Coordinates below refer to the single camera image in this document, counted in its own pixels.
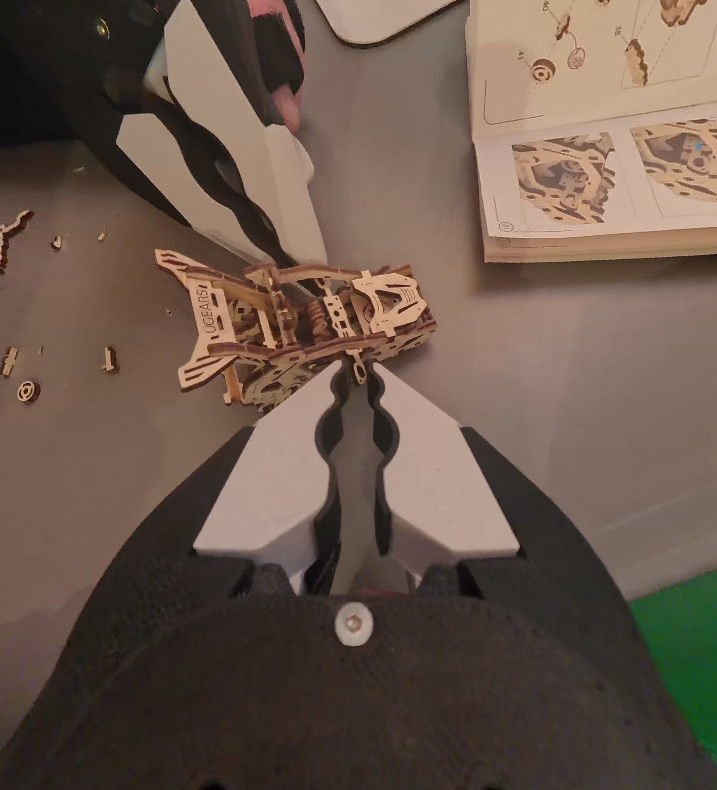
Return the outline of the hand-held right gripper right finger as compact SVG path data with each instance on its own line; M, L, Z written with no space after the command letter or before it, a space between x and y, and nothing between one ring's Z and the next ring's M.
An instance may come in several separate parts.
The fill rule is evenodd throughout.
M382 364L369 376L376 472L375 534L419 584L428 568L510 558L520 542L461 425Z

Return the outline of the person's left forearm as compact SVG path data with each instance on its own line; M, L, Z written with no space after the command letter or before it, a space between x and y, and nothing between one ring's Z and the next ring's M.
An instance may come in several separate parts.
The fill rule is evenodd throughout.
M0 146L82 140L102 162L116 150L111 118L78 113L71 125L54 91L37 79L23 55L33 45L41 54L64 61L80 54L76 33L95 26L96 15L117 17L129 2L0 2Z

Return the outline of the wooden mechanical model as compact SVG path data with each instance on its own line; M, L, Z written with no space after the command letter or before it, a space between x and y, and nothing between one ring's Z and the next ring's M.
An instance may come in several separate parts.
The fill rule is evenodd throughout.
M415 349L436 320L411 267L358 271L325 265L250 265L242 279L156 250L159 269L186 289L197 339L178 369L182 392L217 376L224 400L267 412L332 362L360 349L365 366Z

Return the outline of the green plastic bin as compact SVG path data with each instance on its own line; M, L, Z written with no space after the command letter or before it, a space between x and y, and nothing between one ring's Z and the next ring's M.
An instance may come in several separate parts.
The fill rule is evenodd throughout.
M717 569L629 605L666 688L717 763Z

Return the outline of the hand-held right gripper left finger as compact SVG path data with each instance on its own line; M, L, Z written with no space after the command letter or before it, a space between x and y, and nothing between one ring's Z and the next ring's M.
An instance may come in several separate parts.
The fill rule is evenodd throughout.
M193 543L198 555L279 566L298 594L329 590L342 519L331 454L344 403L345 364L333 362L259 419Z

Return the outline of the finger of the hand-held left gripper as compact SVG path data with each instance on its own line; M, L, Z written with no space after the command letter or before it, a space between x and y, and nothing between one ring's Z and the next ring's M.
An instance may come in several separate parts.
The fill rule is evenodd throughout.
M245 2L179 2L164 28L169 89L225 146L247 198L298 265L327 254L309 193L314 166L265 88Z
M266 212L227 178L221 142L176 112L127 114L116 144L186 223L248 262L293 262Z

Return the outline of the open instruction booklet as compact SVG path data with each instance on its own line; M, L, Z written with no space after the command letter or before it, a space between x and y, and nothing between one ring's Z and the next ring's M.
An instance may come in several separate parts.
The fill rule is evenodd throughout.
M471 2L487 263L717 254L717 1Z

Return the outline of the white tablet stand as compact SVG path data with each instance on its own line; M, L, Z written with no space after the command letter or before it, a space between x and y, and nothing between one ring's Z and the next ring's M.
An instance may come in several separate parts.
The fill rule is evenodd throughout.
M370 48L384 44L462 1L316 1L338 40Z

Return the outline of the person's left hand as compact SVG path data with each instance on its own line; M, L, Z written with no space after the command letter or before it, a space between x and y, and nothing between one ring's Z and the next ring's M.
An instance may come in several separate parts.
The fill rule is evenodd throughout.
M297 133L305 72L305 32L295 1L247 1L265 87L286 128Z

